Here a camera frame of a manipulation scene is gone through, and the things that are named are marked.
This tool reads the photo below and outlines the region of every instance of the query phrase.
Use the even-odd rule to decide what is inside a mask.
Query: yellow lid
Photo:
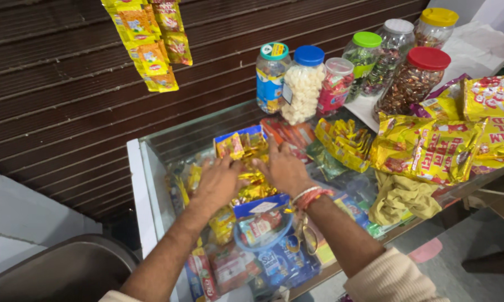
[[[456,12],[447,9],[430,8],[423,10],[420,19],[433,26],[446,27],[455,25],[458,20],[458,15]]]

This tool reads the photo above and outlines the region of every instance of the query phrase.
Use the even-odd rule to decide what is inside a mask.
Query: green lid
[[[376,33],[372,32],[357,32],[353,36],[353,43],[367,48],[373,48],[381,45],[382,38]]]
[[[270,61],[281,60],[287,56],[289,48],[287,45],[279,42],[271,42],[263,45],[260,49],[260,55]]]

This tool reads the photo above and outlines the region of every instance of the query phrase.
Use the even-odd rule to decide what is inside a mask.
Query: chair backrest
[[[119,289],[138,264],[118,241],[73,237],[0,273],[0,302],[98,301]]]

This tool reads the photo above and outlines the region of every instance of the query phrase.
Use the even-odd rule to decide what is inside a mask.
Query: sleeve
[[[390,248],[344,285],[354,301],[448,302],[409,257]]]
[[[119,291],[108,291],[99,302],[141,302]]]

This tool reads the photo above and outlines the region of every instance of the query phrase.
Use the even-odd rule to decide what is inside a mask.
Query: candy jar
[[[349,95],[345,100],[350,103],[362,91],[363,80],[375,66],[379,58],[382,38],[372,32],[357,32],[352,40],[345,46],[342,58],[346,58],[355,66],[355,80],[349,90]]]
[[[411,49],[396,72],[393,84],[375,104],[374,119],[378,122],[379,112],[409,115],[410,105],[421,102],[440,83],[450,63],[450,56],[439,49]]]
[[[394,79],[395,69],[414,47],[414,25],[403,19],[390,19],[376,31],[381,36],[379,60],[363,82],[362,95],[376,96]]]
[[[441,49],[451,37],[458,20],[454,11],[443,8],[425,9],[414,23],[416,46],[429,46]]]
[[[288,53],[289,49],[283,43],[268,43],[260,49],[256,60],[256,101],[265,113],[280,110],[282,82],[291,64]]]
[[[315,115],[321,82],[324,80],[324,51],[316,46],[295,50],[293,62],[284,76],[282,116],[290,125]]]
[[[349,94],[349,88],[355,75],[355,67],[344,58],[329,58],[324,64],[326,77],[321,84],[322,89],[317,103],[317,115],[327,117],[336,113],[343,106]]]

